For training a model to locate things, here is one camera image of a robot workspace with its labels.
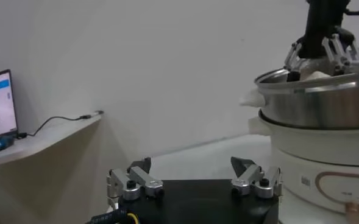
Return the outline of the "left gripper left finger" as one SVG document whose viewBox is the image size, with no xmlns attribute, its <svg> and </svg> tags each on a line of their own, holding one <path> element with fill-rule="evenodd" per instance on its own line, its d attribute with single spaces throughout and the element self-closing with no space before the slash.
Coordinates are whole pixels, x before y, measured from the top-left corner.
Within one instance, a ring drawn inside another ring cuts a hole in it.
<svg viewBox="0 0 359 224">
<path fill-rule="evenodd" d="M 144 192 L 146 197 L 161 199 L 164 196 L 162 180 L 150 176 L 152 166 L 150 157 L 134 161 L 123 171 L 110 169 L 106 176 L 107 200 L 112 210 L 119 208 L 119 200 L 136 201 Z"/>
</svg>

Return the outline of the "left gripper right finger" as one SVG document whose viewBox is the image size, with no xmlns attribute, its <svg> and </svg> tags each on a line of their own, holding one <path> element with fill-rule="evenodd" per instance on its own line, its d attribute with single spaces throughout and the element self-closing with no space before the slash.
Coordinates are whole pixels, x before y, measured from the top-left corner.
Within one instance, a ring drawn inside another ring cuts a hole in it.
<svg viewBox="0 0 359 224">
<path fill-rule="evenodd" d="M 232 192 L 242 196 L 254 193 L 261 199 L 282 195 L 282 172 L 279 167 L 271 166 L 264 170 L 251 159 L 231 157 L 236 177 L 230 181 Z"/>
</svg>

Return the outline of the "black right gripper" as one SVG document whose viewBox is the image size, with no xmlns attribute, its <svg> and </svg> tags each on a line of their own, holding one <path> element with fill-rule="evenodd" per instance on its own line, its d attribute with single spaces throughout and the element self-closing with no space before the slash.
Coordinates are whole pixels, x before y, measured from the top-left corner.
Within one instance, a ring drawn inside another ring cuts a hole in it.
<svg viewBox="0 0 359 224">
<path fill-rule="evenodd" d="M 291 45 L 284 61 L 287 82 L 300 80 L 300 58 L 327 56 L 332 75 L 359 70 L 359 48 L 352 32 L 341 27 L 349 0 L 307 0 L 309 4 L 304 35 Z"/>
</svg>

